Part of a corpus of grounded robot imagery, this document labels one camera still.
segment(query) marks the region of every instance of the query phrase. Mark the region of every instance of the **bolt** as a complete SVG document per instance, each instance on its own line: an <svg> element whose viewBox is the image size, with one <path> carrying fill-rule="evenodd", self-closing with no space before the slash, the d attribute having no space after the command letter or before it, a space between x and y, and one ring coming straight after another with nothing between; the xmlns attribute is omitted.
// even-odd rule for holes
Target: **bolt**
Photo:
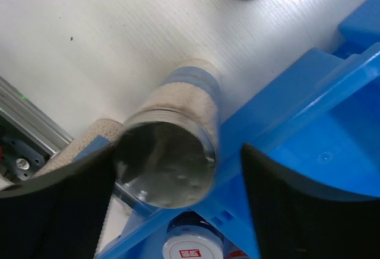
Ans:
<svg viewBox="0 0 380 259"><path fill-rule="evenodd" d="M26 161L25 159L23 159L23 158L18 158L18 159L16 160L16 166L17 166L19 169L21 169L21 170L27 170L27 169L29 169L30 164L29 164L29 162Z"/></svg>

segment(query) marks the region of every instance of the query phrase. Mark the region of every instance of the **can label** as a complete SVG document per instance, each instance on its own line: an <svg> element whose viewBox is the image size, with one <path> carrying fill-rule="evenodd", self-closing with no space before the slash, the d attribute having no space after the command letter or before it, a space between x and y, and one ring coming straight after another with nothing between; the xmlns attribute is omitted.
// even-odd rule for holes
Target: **can label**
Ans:
<svg viewBox="0 0 380 259"><path fill-rule="evenodd" d="M201 252L198 249L192 250L179 250L180 256L182 258L195 258L202 257Z"/></svg>

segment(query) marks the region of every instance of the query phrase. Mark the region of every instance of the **cylindrical container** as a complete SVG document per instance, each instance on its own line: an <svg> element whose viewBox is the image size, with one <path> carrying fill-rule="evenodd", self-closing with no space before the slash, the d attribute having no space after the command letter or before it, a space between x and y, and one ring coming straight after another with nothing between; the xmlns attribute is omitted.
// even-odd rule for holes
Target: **cylindrical container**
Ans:
<svg viewBox="0 0 380 259"><path fill-rule="evenodd" d="M115 160L128 194L153 206L186 207L211 189L219 146L216 69L187 61L124 123Z"/></svg>
<svg viewBox="0 0 380 259"><path fill-rule="evenodd" d="M245 254L243 251L241 251L238 247L235 245L232 245L232 248L228 252L226 258L224 259L251 259L248 257L247 254Z"/></svg>
<svg viewBox="0 0 380 259"><path fill-rule="evenodd" d="M162 249L164 259L222 259L223 235L192 211L171 221Z"/></svg>

